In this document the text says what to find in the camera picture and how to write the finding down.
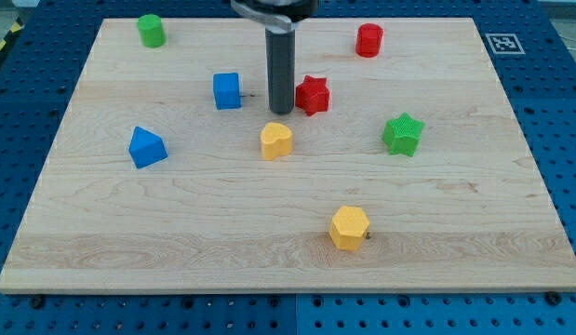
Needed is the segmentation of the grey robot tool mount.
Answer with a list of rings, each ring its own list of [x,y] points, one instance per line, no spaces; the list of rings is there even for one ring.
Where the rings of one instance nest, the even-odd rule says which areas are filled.
[[[232,0],[231,8],[241,17],[263,25],[272,33],[293,32],[312,17],[318,0]]]

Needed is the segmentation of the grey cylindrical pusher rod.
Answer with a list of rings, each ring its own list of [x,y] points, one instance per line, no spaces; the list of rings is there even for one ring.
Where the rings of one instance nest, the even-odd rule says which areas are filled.
[[[269,107],[274,114],[294,108],[295,33],[265,31]]]

